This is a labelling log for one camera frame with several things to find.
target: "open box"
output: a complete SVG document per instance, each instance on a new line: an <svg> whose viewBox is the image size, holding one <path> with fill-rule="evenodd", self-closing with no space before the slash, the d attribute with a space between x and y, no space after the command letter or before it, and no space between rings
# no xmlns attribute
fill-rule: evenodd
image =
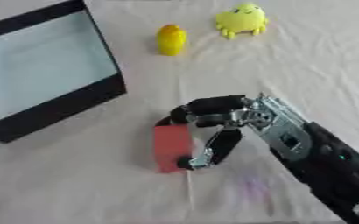
<svg viewBox="0 0 359 224"><path fill-rule="evenodd" d="M0 141L125 92L121 71L82 0L0 21Z"/></svg>

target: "yellow toy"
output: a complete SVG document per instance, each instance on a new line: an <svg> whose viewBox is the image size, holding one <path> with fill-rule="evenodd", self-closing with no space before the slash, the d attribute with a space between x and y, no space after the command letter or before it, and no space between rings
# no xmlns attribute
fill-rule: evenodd
<svg viewBox="0 0 359 224"><path fill-rule="evenodd" d="M163 26L157 34L158 49L161 54L174 56L182 51L187 40L185 31L176 24Z"/></svg>
<svg viewBox="0 0 359 224"><path fill-rule="evenodd" d="M233 39L238 32L251 32L256 36L265 32L267 23L264 11L253 3L241 3L216 16L216 28L222 30L227 39Z"/></svg>

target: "robotic arm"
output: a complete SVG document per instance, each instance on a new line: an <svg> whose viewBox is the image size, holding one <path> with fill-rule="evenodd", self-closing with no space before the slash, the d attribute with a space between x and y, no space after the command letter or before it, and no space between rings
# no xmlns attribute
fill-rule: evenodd
<svg viewBox="0 0 359 224"><path fill-rule="evenodd" d="M218 165L241 140L248 126L296 179L347 223L359 224L359 153L316 122L308 122L279 99L229 95L197 99L175 108L165 123L221 125L198 157L178 159L180 168Z"/></svg>

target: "red block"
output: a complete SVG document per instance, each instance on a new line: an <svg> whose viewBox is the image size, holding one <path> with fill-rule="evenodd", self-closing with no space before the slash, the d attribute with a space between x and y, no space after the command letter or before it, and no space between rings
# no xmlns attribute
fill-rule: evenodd
<svg viewBox="0 0 359 224"><path fill-rule="evenodd" d="M193 141L186 125L156 126L155 161L159 172L184 171L177 167L182 156L191 156Z"/></svg>

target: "white fabric surface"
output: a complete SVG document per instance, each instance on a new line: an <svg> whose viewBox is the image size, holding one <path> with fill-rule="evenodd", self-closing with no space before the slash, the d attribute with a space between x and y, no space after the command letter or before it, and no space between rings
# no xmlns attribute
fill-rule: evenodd
<svg viewBox="0 0 359 224"><path fill-rule="evenodd" d="M55 2L2 0L0 18ZM255 2L268 31L228 41L213 18L236 1L90 0L129 93L0 144L0 224L342 223L248 130L215 168L154 172L152 125L216 95L281 97L359 151L359 1ZM170 23L187 30L178 57L155 52L155 32Z"/></svg>

